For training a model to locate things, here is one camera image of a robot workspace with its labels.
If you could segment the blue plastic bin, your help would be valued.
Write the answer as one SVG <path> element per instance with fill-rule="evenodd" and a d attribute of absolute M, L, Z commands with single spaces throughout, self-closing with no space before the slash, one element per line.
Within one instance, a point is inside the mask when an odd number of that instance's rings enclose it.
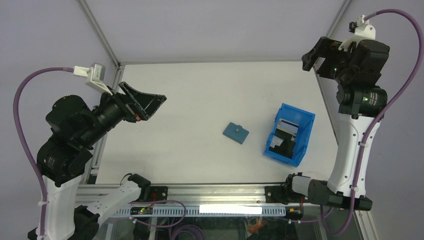
<path fill-rule="evenodd" d="M 315 116 L 312 112 L 283 103 L 274 118 L 263 155 L 298 167 L 307 152 Z"/>

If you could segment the teal leather card holder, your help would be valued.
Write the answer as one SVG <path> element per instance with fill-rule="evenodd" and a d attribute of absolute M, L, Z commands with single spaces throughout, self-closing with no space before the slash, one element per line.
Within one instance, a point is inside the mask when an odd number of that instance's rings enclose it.
<path fill-rule="evenodd" d="M 247 129 L 243 128 L 241 125 L 230 122 L 224 129 L 222 134 L 227 138 L 242 145 L 248 137 L 249 133 L 250 132 Z"/>

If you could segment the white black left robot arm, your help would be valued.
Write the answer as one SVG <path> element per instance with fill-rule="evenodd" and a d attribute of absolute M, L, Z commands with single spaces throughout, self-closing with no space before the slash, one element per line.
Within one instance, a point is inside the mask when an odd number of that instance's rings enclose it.
<path fill-rule="evenodd" d="M 47 191 L 45 221 L 28 233 L 30 240 L 91 240 L 120 208 L 149 200 L 151 182 L 134 173 L 107 196 L 76 205 L 77 189 L 95 143 L 122 121 L 147 121 L 167 99 L 162 94 L 137 91 L 126 82 L 119 87 L 120 92 L 110 89 L 103 93 L 93 108 L 78 95 L 62 97 L 47 114 L 52 135 L 36 157 Z"/>

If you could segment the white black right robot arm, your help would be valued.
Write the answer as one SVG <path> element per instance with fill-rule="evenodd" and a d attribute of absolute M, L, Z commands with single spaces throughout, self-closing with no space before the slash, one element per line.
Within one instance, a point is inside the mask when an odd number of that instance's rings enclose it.
<path fill-rule="evenodd" d="M 376 40 L 359 40 L 343 47 L 340 41 L 323 36 L 302 56 L 304 71 L 322 58 L 317 75 L 337 82 L 340 138 L 329 179 L 290 174 L 281 185 L 283 204 L 306 200 L 339 209 L 372 208 L 373 202 L 366 196 L 365 178 L 373 135 L 388 104 L 387 92 L 377 86 L 377 81 L 389 52 L 388 45 Z"/>

